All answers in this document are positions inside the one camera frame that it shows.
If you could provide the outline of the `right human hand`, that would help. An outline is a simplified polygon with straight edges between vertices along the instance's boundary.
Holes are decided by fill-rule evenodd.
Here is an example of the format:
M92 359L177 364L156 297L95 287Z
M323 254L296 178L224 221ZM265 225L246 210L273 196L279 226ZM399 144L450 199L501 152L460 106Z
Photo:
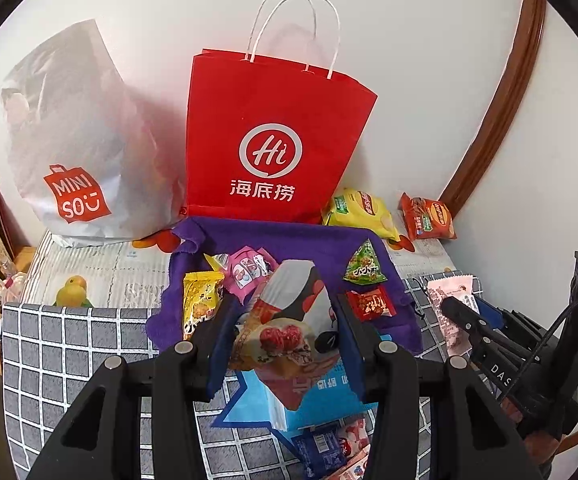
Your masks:
M505 414L516 424L522 420L521 411L516 408L513 402L510 402L507 398L504 398L501 403L501 408ZM536 431L533 434L529 434L528 437L524 438L524 445L534 460L536 465L543 465L551 460L559 445L562 443L562 438L555 439L547 431L541 430Z

